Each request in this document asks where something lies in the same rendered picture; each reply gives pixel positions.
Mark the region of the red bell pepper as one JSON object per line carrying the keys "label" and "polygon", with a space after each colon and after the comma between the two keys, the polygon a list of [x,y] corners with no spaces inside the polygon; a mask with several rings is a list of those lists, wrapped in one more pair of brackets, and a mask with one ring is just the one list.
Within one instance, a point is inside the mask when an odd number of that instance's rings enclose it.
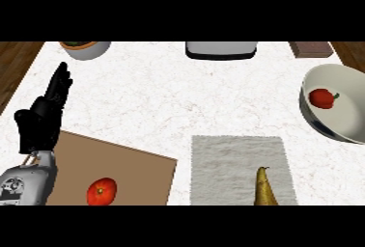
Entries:
{"label": "red bell pepper", "polygon": [[331,109],[340,94],[331,94],[326,89],[315,89],[309,93],[310,104],[321,109]]}

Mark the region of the white bowl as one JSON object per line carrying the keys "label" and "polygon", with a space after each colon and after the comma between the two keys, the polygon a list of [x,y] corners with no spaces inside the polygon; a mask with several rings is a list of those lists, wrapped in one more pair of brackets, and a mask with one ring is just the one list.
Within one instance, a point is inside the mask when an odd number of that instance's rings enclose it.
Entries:
{"label": "white bowl", "polygon": [[[331,109],[310,104],[309,93],[326,89],[334,100]],[[304,75],[300,109],[310,127],[328,138],[365,145],[365,73],[337,64],[321,65]]]}

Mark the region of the grey cloth placemat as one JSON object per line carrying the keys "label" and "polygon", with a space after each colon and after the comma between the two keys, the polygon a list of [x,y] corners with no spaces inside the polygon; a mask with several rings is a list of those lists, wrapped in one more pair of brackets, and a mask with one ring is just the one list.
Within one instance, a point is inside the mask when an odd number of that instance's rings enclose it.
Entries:
{"label": "grey cloth placemat", "polygon": [[278,204],[295,206],[297,195],[282,139],[276,136],[194,136],[191,204],[251,206],[260,167],[266,167]]}

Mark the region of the red tomato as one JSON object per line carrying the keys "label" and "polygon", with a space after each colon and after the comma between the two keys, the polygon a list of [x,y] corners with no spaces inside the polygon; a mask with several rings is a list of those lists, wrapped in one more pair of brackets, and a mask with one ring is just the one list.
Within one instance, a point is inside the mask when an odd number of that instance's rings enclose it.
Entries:
{"label": "red tomato", "polygon": [[112,178],[96,180],[87,190],[87,204],[90,206],[108,206],[117,194],[117,182]]}

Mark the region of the grey plant pot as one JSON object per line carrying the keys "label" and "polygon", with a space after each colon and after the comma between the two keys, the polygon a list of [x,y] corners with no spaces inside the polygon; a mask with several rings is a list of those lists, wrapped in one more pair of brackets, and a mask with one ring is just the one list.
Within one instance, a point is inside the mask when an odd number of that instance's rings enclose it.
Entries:
{"label": "grey plant pot", "polygon": [[80,61],[87,61],[99,58],[109,48],[109,41],[62,41],[63,48],[69,57]]}

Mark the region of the brown rectangular block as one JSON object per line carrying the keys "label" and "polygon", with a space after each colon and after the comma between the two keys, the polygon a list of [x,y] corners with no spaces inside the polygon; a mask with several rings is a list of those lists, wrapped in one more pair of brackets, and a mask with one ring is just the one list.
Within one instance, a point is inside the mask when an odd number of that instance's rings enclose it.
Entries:
{"label": "brown rectangular block", "polygon": [[297,58],[328,58],[334,54],[325,41],[291,41],[290,46]]}

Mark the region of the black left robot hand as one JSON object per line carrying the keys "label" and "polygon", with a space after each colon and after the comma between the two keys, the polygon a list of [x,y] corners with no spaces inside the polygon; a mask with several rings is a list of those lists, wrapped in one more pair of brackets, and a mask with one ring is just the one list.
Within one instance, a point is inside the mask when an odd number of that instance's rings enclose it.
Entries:
{"label": "black left robot hand", "polygon": [[66,63],[61,62],[46,94],[35,98],[28,109],[21,109],[15,113],[21,135],[21,154],[55,149],[61,134],[62,109],[71,85]]}

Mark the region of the white and black appliance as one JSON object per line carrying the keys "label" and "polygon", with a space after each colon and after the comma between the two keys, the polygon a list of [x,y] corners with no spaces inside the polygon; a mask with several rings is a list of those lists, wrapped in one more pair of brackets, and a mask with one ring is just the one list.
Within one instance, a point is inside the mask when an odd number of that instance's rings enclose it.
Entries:
{"label": "white and black appliance", "polygon": [[256,41],[188,41],[185,54],[191,59],[229,61],[251,59],[257,52]]}

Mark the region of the brown cutting board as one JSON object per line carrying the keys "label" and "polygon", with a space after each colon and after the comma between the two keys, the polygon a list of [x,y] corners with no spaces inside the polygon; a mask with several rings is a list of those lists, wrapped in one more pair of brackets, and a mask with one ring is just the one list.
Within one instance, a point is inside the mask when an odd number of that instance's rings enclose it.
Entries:
{"label": "brown cutting board", "polygon": [[58,177],[47,205],[87,203],[87,189],[100,178],[117,182],[112,205],[165,205],[177,160],[62,131],[55,148]]}

